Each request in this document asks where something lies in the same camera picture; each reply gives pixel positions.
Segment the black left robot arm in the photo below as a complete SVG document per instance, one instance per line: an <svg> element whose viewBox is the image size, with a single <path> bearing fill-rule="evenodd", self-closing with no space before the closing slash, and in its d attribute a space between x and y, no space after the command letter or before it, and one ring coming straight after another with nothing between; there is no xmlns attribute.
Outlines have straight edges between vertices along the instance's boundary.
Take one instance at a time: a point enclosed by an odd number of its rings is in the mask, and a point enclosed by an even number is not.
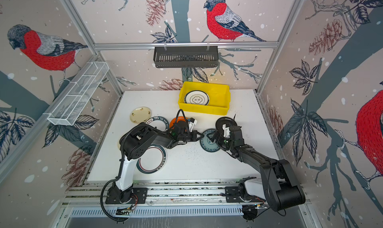
<svg viewBox="0 0 383 228"><path fill-rule="evenodd" d="M172 149L177 145L185 145L188 142L197 142L204 135L196 130L191 131L188 122L174 123L166 131L140 123L128 133L124 134L119 141L121 159L117 177L112 181L112 188L108 192L116 195L121 203L131 199L133 189L133 175L137 160L153 145Z"/></svg>

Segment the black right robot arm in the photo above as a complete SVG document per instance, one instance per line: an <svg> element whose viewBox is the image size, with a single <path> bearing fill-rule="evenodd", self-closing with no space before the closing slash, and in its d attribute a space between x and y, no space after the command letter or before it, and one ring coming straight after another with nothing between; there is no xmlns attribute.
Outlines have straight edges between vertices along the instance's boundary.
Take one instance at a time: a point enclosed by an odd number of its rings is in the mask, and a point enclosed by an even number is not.
<svg viewBox="0 0 383 228"><path fill-rule="evenodd" d="M239 199L244 202L266 201L275 212L306 202L290 163L285 159L267 157L247 145L240 126L230 126L222 132L216 130L208 134L207 138L231 157L248 164L260 174L260 179L248 177L240 180L236 195Z"/></svg>

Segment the white plate black flower outline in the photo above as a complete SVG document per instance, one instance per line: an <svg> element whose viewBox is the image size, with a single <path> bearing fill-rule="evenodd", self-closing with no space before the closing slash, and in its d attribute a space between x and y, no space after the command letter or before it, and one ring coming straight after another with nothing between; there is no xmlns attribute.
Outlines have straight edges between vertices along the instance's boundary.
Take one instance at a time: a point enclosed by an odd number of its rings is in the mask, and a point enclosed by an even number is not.
<svg viewBox="0 0 383 228"><path fill-rule="evenodd" d="M188 92L184 97L185 104L194 104L194 105L208 105L209 96L207 93L200 90L193 90Z"/></svg>

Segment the teal patterned plate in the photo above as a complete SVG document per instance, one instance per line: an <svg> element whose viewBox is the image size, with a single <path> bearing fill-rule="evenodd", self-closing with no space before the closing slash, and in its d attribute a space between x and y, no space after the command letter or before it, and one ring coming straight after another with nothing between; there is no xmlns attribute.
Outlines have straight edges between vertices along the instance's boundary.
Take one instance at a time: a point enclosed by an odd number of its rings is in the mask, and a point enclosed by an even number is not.
<svg viewBox="0 0 383 228"><path fill-rule="evenodd" d="M199 142L202 149L206 152L214 153L220 150L220 147L215 142L211 141L215 132L215 129L207 129L202 133L203 137L199 140Z"/></svg>

